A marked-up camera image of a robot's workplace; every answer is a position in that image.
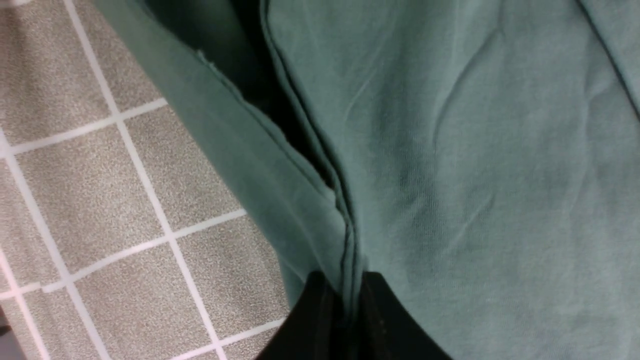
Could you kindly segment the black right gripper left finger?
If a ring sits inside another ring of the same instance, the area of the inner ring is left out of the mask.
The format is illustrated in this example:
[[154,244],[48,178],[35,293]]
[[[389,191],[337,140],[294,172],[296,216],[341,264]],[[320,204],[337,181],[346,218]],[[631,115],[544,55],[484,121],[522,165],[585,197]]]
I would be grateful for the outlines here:
[[342,298],[323,272],[309,273],[297,303],[258,360],[345,360]]

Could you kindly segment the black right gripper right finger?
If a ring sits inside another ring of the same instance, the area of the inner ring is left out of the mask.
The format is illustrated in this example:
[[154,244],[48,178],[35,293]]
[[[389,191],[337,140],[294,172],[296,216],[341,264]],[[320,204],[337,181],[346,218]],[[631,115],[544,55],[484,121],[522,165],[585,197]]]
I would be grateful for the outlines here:
[[379,272],[363,272],[350,331],[352,360],[450,360]]

